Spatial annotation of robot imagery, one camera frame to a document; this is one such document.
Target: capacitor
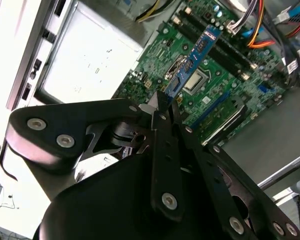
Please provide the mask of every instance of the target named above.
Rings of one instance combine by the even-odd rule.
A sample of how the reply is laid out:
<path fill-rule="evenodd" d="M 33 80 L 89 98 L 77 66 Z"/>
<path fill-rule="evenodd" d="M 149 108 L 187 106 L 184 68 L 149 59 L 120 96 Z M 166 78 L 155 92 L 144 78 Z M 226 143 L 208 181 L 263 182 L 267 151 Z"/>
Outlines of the capacitor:
<path fill-rule="evenodd" d="M 216 13 L 220 10 L 220 6 L 219 5 L 214 5 L 213 6 L 213 11 Z"/>
<path fill-rule="evenodd" d="M 222 14 L 223 14 L 222 11 L 218 11 L 218 12 L 216 13 L 215 16 L 216 16 L 217 18 L 221 18 L 221 17 L 222 17 Z"/>

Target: connector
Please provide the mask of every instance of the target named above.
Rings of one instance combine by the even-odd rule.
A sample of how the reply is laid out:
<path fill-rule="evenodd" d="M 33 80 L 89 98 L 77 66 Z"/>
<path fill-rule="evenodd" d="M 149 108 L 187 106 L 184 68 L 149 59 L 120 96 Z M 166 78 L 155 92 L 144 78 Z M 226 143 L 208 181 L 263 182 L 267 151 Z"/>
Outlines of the connector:
<path fill-rule="evenodd" d="M 225 27 L 225 29 L 228 31 L 228 33 L 230 33 L 232 35 L 236 35 L 241 29 L 241 27 L 237 27 L 235 30 L 232 29 L 231 26 L 235 23 L 236 22 L 234 20 L 231 20 L 231 21 L 228 22 L 228 24 Z"/>

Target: pcie slot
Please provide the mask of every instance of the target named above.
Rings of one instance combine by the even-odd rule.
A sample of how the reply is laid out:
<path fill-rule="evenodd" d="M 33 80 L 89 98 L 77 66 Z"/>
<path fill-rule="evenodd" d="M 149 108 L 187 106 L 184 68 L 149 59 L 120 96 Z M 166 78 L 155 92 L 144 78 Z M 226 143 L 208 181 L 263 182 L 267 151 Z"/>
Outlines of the pcie slot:
<path fill-rule="evenodd" d="M 191 30 L 185 24 L 176 25 L 179 32 L 184 35 L 187 39 L 191 42 L 195 43 L 199 38 L 199 35 Z M 225 56 L 224 54 L 220 53 L 217 49 L 212 48 L 208 53 L 208 56 L 215 60 L 221 67 L 231 73 L 234 77 L 240 78 L 241 77 L 241 70 L 236 65 L 233 64 L 233 60 L 229 57 Z"/>
<path fill-rule="evenodd" d="M 232 114 L 218 129 L 216 129 L 203 143 L 205 146 L 208 143 L 215 144 L 225 139 L 232 131 L 234 131 L 246 119 L 248 107 L 243 103 L 241 98 L 236 96 L 238 104 L 236 111 Z"/>
<path fill-rule="evenodd" d="M 181 19 L 186 19 L 190 24 L 192 24 L 195 28 L 197 28 L 200 32 L 202 32 L 207 23 L 203 22 L 200 18 L 198 18 L 195 14 L 187 14 L 184 11 L 179 12 L 179 16 Z M 252 63 L 247 57 L 245 57 L 242 53 L 237 51 L 227 40 L 220 37 L 218 42 L 216 43 L 218 47 L 220 47 L 225 53 L 230 55 L 238 64 L 242 65 L 244 68 L 252 68 L 255 69 L 257 65 Z"/>

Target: black wire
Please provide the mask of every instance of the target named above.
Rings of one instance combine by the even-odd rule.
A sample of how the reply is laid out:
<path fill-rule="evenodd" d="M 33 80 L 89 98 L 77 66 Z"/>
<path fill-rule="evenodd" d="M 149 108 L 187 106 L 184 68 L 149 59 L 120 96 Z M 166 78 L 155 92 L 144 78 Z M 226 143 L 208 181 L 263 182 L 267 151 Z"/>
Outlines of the black wire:
<path fill-rule="evenodd" d="M 236 29 L 242 27 L 246 23 L 246 21 L 248 20 L 248 18 L 254 12 L 254 10 L 255 10 L 255 8 L 256 8 L 257 5 L 258 4 L 256 4 L 254 6 L 254 4 L 252 4 L 252 1 L 250 2 L 248 9 L 246 10 L 245 14 L 243 15 L 244 17 L 242 18 L 241 23 L 238 26 L 235 27 Z"/>
<path fill-rule="evenodd" d="M 286 36 L 278 30 L 276 25 L 272 22 L 272 18 L 269 15 L 266 7 L 264 7 L 263 27 L 268 35 L 281 46 L 281 55 L 285 58 L 285 63 L 288 65 L 294 60 L 297 61 L 298 67 L 288 77 L 288 87 L 298 86 L 300 87 L 300 57 L 297 53 L 296 48 L 286 38 Z"/>
<path fill-rule="evenodd" d="M 300 195 L 297 195 L 293 198 L 293 201 L 295 202 L 296 204 L 296 208 L 297 208 L 297 211 L 298 211 L 298 216 L 299 216 L 299 224 L 300 224 Z"/>

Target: yellow wire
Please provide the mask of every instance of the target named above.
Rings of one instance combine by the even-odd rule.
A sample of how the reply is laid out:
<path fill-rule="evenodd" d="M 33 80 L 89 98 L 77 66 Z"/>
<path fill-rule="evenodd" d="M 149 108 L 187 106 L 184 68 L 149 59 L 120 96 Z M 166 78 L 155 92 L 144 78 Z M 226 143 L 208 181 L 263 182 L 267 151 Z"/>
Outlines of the yellow wire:
<path fill-rule="evenodd" d="M 160 3 L 160 0 L 156 0 L 155 4 L 153 5 L 153 8 L 150 11 L 148 11 L 146 13 L 146 15 L 144 15 L 143 17 L 138 19 L 137 22 L 140 23 L 141 21 L 143 21 L 143 20 L 147 19 L 148 17 L 150 17 L 151 14 L 157 9 L 159 3 Z"/>
<path fill-rule="evenodd" d="M 254 44 L 254 42 L 255 42 L 255 40 L 256 40 L 256 38 L 257 38 L 257 35 L 258 35 L 258 32 L 259 32 L 260 26 L 261 26 L 261 24 L 262 24 L 262 19 L 263 19 L 262 16 L 263 16 L 264 14 L 265 14 L 265 2 L 262 1 L 262 8 L 261 8 L 261 13 L 260 13 L 261 17 L 260 17 L 260 19 L 259 19 L 259 21 L 258 21 L 258 23 L 257 23 L 257 25 L 256 25 L 256 31 L 255 31 L 255 34 L 253 35 L 251 41 L 248 43 L 248 46 L 249 46 L 249 47 L 250 47 L 251 45 Z"/>

